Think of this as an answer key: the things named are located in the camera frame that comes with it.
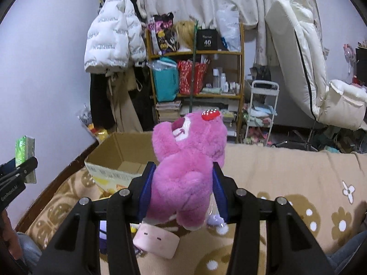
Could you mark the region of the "person's left hand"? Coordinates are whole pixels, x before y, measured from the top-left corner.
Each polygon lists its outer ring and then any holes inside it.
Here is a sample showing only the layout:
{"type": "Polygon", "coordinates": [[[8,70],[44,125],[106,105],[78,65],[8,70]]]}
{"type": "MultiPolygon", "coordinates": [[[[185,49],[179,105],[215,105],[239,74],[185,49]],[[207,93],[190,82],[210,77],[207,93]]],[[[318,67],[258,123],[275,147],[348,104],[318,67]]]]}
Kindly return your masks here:
{"type": "Polygon", "coordinates": [[[4,222],[3,239],[8,244],[8,251],[15,260],[21,259],[22,248],[19,243],[18,235],[14,231],[6,210],[2,211],[1,218],[4,222]]]}

